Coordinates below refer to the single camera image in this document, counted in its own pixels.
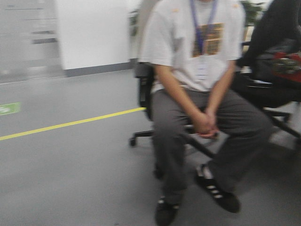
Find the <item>seated person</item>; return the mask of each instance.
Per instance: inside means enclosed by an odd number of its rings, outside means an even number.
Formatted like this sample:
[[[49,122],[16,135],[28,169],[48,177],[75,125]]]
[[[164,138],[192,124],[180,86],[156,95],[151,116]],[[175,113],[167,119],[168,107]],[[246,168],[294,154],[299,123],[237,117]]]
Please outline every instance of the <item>seated person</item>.
[[[201,137],[229,135],[215,157],[196,169],[196,183],[225,210],[238,212],[235,185],[261,153],[272,123],[229,90],[241,57],[244,11],[235,0],[161,0],[146,25],[140,62],[153,64],[153,144],[164,173],[155,220],[174,220],[186,186],[184,145],[191,122]]]

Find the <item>white t-shirt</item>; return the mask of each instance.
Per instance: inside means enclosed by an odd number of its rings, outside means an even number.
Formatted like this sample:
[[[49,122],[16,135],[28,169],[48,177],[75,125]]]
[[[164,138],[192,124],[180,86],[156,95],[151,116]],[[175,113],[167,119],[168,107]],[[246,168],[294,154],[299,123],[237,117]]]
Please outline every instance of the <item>white t-shirt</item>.
[[[181,86],[210,91],[228,68],[229,60],[241,57],[245,13],[236,0],[216,0],[215,15],[200,56],[190,0],[161,0],[145,27],[139,62],[166,65]],[[206,29],[213,1],[194,0],[198,25]],[[207,76],[199,77],[197,67],[205,59]],[[163,89],[156,79],[153,91]]]

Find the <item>yellow floor line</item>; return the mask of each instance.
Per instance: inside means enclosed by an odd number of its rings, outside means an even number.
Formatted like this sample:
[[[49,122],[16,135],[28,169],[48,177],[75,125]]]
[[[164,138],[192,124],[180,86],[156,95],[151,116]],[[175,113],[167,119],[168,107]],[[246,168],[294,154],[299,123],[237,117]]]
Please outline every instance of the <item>yellow floor line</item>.
[[[144,107],[138,107],[138,108],[134,108],[134,109],[126,110],[126,111],[121,111],[121,112],[116,112],[116,113],[112,113],[112,114],[106,114],[106,115],[102,115],[102,116],[98,116],[98,117],[94,117],[94,118],[90,118],[90,119],[72,121],[72,122],[67,122],[67,123],[63,123],[63,124],[59,124],[59,125],[55,125],[55,126],[48,126],[48,127],[44,127],[44,128],[40,128],[40,129],[34,129],[34,130],[22,132],[22,133],[15,133],[15,134],[0,137],[0,141],[1,140],[8,140],[8,139],[16,138],[16,137],[22,137],[22,136],[26,136],[26,135],[29,135],[29,134],[40,133],[40,132],[44,132],[44,131],[48,131],[48,130],[52,130],[52,129],[58,129],[58,128],[67,127],[67,126],[73,126],[73,125],[77,125],[77,124],[81,124],[81,123],[85,123],[85,122],[96,121],[96,120],[100,120],[100,119],[107,119],[107,118],[118,116],[118,115],[123,115],[123,114],[132,113],[132,112],[142,111],[144,109],[145,109]]]

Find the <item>green exit sign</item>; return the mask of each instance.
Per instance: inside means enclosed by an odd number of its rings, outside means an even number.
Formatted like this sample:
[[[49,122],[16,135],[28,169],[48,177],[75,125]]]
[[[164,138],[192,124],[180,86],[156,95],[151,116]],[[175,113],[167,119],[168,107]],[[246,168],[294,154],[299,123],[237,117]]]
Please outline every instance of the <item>green exit sign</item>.
[[[0,105],[0,115],[17,113],[20,111],[20,102]]]

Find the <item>printed graphic on shirt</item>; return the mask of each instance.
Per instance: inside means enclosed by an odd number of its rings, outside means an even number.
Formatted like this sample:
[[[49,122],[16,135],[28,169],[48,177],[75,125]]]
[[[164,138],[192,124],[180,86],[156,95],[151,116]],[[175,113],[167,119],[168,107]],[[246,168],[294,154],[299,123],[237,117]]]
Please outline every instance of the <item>printed graphic on shirt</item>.
[[[203,42],[203,54],[207,55],[215,55],[220,50],[220,44],[222,40],[222,31],[223,31],[223,24],[211,24],[211,25],[203,25],[200,26],[202,33],[202,40]],[[198,57],[201,55],[197,36],[195,37],[194,47],[193,47],[193,57]]]

